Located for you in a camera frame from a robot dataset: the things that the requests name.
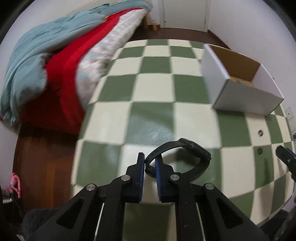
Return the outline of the black wristwatch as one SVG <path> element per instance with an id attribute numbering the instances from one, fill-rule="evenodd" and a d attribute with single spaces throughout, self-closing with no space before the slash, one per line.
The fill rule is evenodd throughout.
<path id="1" fill-rule="evenodd" d="M 162 144 L 161 146 L 154 149 L 146 158 L 145 158 L 145 172 L 152 178 L 156 178 L 156 171 L 150 163 L 158 156 L 161 156 L 162 153 L 169 151 L 175 148 L 183 148 L 192 156 L 199 158 L 200 162 L 194 168 L 184 173 L 187 180 L 192 181 L 199 176 L 201 176 L 210 165 L 212 159 L 211 153 L 205 150 L 203 147 L 197 143 L 188 140 L 186 138 L 180 138 L 177 141 L 171 141 Z"/>

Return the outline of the pink slipper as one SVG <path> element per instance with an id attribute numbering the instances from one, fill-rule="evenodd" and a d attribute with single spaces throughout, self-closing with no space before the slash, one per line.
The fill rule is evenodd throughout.
<path id="1" fill-rule="evenodd" d="M 21 182 L 15 172 L 12 173 L 10 185 L 8 185 L 7 190 L 10 194 L 16 193 L 18 199 L 21 198 Z"/>

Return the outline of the open cardboard box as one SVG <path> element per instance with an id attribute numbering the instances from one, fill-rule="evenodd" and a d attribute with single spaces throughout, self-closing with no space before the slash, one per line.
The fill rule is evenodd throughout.
<path id="1" fill-rule="evenodd" d="M 267 116 L 284 100 L 261 63 L 223 47 L 204 45 L 201 73 L 215 110 Z"/>

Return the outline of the red blanket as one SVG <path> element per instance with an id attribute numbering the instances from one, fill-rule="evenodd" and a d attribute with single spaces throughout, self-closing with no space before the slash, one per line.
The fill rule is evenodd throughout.
<path id="1" fill-rule="evenodd" d="M 78 134 L 86 109 L 82 109 L 76 92 L 75 76 L 80 59 L 102 40 L 132 8 L 106 17 L 105 23 L 71 42 L 54 54 L 45 65 L 47 85 L 43 93 L 25 104 L 20 115 L 22 124 L 46 130 Z"/>

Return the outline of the green cream checkered tablecloth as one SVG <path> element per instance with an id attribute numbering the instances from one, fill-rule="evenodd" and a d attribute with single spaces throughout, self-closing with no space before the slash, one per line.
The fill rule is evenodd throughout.
<path id="1" fill-rule="evenodd" d="M 215 110 L 203 53 L 201 43 L 174 39 L 132 41 L 116 51 L 81 126 L 74 194 L 124 175 L 140 152 L 187 138 L 212 155 L 195 184 L 215 185 L 256 225 L 289 202 L 295 184 L 275 154 L 279 145 L 294 149 L 281 104 L 267 116 Z"/>

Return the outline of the teal blanket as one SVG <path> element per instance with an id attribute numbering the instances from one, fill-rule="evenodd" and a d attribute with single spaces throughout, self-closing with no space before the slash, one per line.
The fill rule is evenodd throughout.
<path id="1" fill-rule="evenodd" d="M 105 23 L 106 17 L 132 8 L 152 9 L 146 1 L 103 4 L 90 10 L 38 25 L 16 43 L 1 91 L 1 121 L 10 128 L 20 120 L 21 108 L 46 88 L 46 60 L 51 54 Z"/>

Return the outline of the white door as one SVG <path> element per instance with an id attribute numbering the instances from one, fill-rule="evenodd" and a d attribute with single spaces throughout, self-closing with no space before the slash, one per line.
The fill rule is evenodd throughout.
<path id="1" fill-rule="evenodd" d="M 161 26 L 207 32 L 210 6 L 208 0 L 159 1 Z"/>

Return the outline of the checkered white mattress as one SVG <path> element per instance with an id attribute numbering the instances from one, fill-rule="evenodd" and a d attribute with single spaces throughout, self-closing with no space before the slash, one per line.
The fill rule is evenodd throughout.
<path id="1" fill-rule="evenodd" d="M 120 16 L 112 30 L 80 59 L 75 84 L 82 109 L 87 108 L 114 53 L 130 39 L 146 14 L 146 9 L 134 9 Z"/>

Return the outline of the white wall outlet strip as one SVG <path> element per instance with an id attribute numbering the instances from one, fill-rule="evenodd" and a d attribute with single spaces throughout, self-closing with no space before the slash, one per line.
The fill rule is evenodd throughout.
<path id="1" fill-rule="evenodd" d="M 295 117 L 293 115 L 291 107 L 288 107 L 285 110 L 285 114 L 287 116 L 288 126 L 290 128 L 290 134 L 292 136 L 292 140 L 295 141 L 296 122 L 295 122 Z"/>

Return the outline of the wooden bed frame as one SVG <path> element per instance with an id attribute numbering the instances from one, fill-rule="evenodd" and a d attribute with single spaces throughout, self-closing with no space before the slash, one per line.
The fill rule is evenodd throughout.
<path id="1" fill-rule="evenodd" d="M 144 16 L 142 20 L 142 25 L 144 27 L 144 30 L 157 31 L 160 28 L 160 25 L 152 22 L 152 20 L 149 19 L 148 15 Z"/>

